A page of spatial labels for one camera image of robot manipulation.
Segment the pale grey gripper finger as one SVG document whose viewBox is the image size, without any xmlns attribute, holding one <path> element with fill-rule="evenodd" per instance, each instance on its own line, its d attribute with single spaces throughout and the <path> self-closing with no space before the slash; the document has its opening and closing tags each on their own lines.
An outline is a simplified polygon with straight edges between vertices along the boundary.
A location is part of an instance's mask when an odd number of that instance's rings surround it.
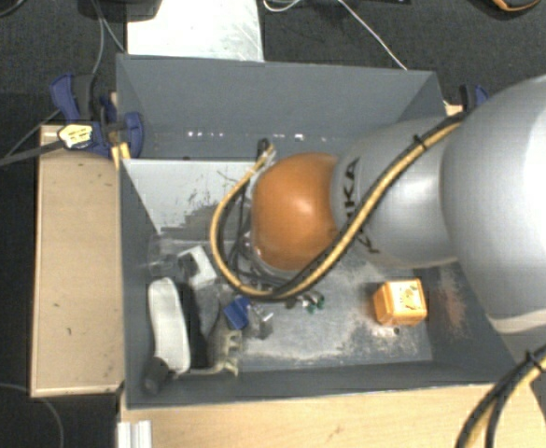
<svg viewBox="0 0 546 448">
<path fill-rule="evenodd" d="M 267 339 L 273 333 L 273 313 L 262 308 L 255 308 L 256 337 L 260 340 Z"/>
</svg>

